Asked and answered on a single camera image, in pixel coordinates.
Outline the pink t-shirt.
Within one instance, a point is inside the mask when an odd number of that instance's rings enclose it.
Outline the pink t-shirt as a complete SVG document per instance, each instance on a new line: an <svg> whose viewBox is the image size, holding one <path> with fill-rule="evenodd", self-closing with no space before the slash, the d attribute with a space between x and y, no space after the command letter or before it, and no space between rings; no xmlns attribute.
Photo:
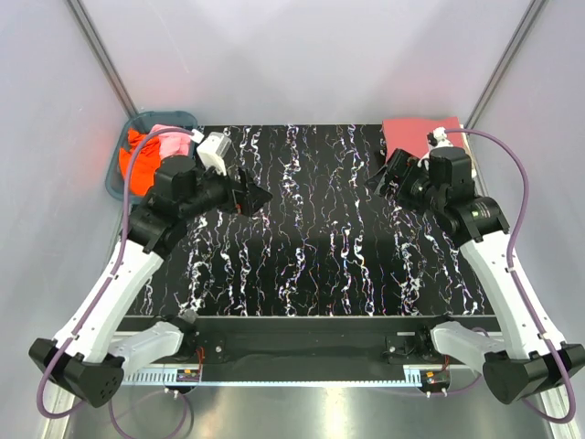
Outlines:
<svg viewBox="0 0 585 439"><path fill-rule="evenodd" d="M191 138L188 134L179 132L163 133L157 136L160 147L161 160L174 155L188 155L191 147Z"/></svg>

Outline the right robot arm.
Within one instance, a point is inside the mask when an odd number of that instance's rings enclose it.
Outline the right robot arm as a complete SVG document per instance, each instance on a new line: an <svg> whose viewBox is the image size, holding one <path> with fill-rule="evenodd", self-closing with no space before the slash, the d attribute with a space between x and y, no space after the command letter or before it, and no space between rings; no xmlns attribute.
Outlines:
<svg viewBox="0 0 585 439"><path fill-rule="evenodd" d="M447 316L420 326L415 352L426 362L444 356L484 376L491 393L509 404L558 387L584 366L584 347L570 344L537 301L522 267L508 255L509 225L497 202L476 193L471 157L460 147L437 147L426 159L395 150L367 182L380 196L429 212L470 264L495 312L499 341Z"/></svg>

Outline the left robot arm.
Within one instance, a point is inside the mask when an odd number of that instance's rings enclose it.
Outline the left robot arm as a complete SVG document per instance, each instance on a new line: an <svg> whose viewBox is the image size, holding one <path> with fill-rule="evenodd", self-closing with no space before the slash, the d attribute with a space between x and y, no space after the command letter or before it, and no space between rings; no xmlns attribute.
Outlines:
<svg viewBox="0 0 585 439"><path fill-rule="evenodd" d="M154 185L124 217L112 258L78 311L53 338L38 338L29 349L41 381L99 408L125 377L155 361L191 360L197 353L193 312L158 317L123 341L113 336L135 297L186 236L190 220L213 209L251 217L271 199L245 168L230 177L187 156L164 160Z"/></svg>

